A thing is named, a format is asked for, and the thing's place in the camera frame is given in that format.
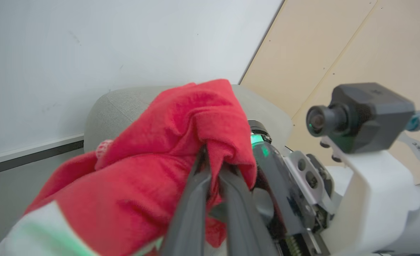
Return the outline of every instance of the red fabric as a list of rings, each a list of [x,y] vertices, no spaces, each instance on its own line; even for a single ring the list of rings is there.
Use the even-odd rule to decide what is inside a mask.
[[[62,164],[27,213],[56,200],[72,229],[102,255],[130,255],[164,235],[198,150],[207,144],[212,197],[223,161],[256,179],[250,127],[227,80],[162,92],[97,159],[94,152]],[[206,239],[219,246],[223,223],[206,220]]]

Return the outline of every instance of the gray floor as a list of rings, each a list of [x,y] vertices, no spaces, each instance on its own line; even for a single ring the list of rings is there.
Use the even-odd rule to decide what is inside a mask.
[[[83,149],[0,172],[0,241],[22,216],[52,172],[67,159],[80,154],[83,154]]]

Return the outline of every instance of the metal spring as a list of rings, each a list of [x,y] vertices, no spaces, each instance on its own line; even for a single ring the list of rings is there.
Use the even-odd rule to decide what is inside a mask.
[[[286,245],[288,245],[289,253],[291,256],[303,256],[300,247],[293,236],[287,236],[285,239]]]

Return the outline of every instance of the gray ottoman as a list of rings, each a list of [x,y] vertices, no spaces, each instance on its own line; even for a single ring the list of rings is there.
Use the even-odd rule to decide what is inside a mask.
[[[140,114],[162,91],[173,86],[132,87],[109,92],[99,98],[88,115],[85,124],[84,150],[89,152],[106,139],[114,139]],[[232,89],[248,119],[264,124],[272,137],[272,144],[281,152],[292,130],[291,118],[261,96],[240,85]]]

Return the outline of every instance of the black baseboard strip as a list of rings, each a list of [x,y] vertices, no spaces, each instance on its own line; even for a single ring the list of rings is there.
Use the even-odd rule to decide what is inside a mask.
[[[83,148],[83,140],[0,162],[0,172],[81,148]]]

